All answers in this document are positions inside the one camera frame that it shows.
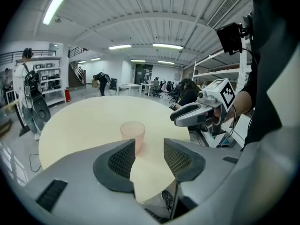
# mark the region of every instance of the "white shelf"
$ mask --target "white shelf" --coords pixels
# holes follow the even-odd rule
[[[54,89],[54,90],[50,90],[50,91],[45,91],[45,92],[42,92],[42,94],[48,94],[48,93],[58,92],[58,91],[62,91],[62,88]]]
[[[224,53],[224,50],[221,50],[221,51],[219,51],[218,53],[215,53],[214,55],[211,55],[211,56],[209,56],[208,58],[203,59],[202,61],[196,63],[195,66],[198,66],[198,65],[200,65],[201,63],[204,63],[204,62],[206,62],[207,60],[212,59],[212,58],[214,58],[214,57],[217,57],[218,55],[223,54],[223,53]]]
[[[60,69],[60,67],[37,68],[35,71],[47,71],[47,70],[56,70],[56,69]]]
[[[213,76],[214,80],[216,80],[218,78],[215,76],[222,78],[223,76],[226,77],[226,74],[232,74],[233,77],[236,77],[236,79],[238,79],[239,72],[240,72],[240,69],[235,68],[235,69],[229,69],[229,70],[220,70],[220,71],[216,71],[216,72],[202,73],[202,74],[194,75],[194,78],[195,77],[209,77],[209,76],[211,78],[211,76]],[[249,72],[251,72],[251,66],[246,67],[246,73],[249,73]]]
[[[61,80],[61,78],[53,78],[53,79],[48,79],[48,80],[41,80],[41,83],[47,83],[47,82],[52,82],[52,81],[57,81]]]
[[[60,103],[60,102],[64,102],[65,99],[64,98],[56,98],[56,99],[53,99],[53,100],[50,100],[50,101],[47,101],[47,105],[48,106],[51,106],[53,104],[56,104],[56,103]]]

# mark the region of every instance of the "beige tabletop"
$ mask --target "beige tabletop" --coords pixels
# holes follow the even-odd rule
[[[146,128],[144,147],[136,155],[130,180],[137,201],[144,202],[174,181],[164,160],[164,138],[189,141],[188,129],[175,126],[171,113],[167,106],[140,97],[95,97],[71,104],[56,113],[41,134],[42,167],[73,152],[120,141],[121,125],[139,121]]]

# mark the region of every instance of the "ceiling light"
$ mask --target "ceiling light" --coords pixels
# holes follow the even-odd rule
[[[165,62],[165,61],[158,61],[159,63],[165,63],[165,64],[175,64],[174,62]]]
[[[58,9],[62,1],[63,0],[52,0],[44,17],[43,24],[49,25],[50,21],[52,20],[56,10]]]
[[[146,62],[145,60],[131,60],[132,62]]]
[[[128,47],[131,47],[131,45],[127,44],[127,45],[114,46],[114,47],[109,47],[109,49],[114,50],[114,49],[121,49],[121,48],[128,48]]]
[[[166,48],[173,48],[173,49],[179,49],[182,50],[182,46],[176,46],[176,45],[169,45],[169,44],[160,44],[160,43],[154,43],[154,47],[166,47]]]

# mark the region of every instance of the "plastic cup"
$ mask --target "plastic cup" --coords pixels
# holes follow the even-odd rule
[[[135,139],[135,154],[139,153],[143,146],[145,130],[145,126],[138,121],[125,122],[120,128],[123,140]]]

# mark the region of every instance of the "floor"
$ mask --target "floor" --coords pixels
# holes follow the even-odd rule
[[[70,92],[71,102],[54,105],[50,108],[51,115],[53,116],[59,110],[64,107],[78,102],[83,99],[98,97],[99,90],[92,88],[91,85],[87,85],[85,89],[73,89]],[[105,95],[110,96],[110,91],[105,90]],[[120,95],[128,96],[128,90],[120,91]],[[163,97],[148,97],[142,93],[144,99],[149,99],[161,103],[166,106],[170,106],[169,96],[162,93]],[[131,90],[131,96],[139,97],[138,89]],[[21,125],[18,121],[16,113],[8,115],[13,121],[11,130],[4,135],[0,140],[0,148],[2,149],[2,159],[7,166],[9,175],[14,179],[20,186],[25,186],[34,176],[43,171],[39,157],[38,157],[38,142],[33,139],[33,134],[28,132],[23,136],[19,137],[19,131]],[[195,135],[190,134],[191,141],[199,144],[198,139]],[[175,191],[175,183],[171,184],[167,190],[171,193]],[[155,212],[157,215],[162,217],[168,216],[168,211],[162,201],[160,195],[153,197],[152,199],[142,203],[144,208],[148,208]]]

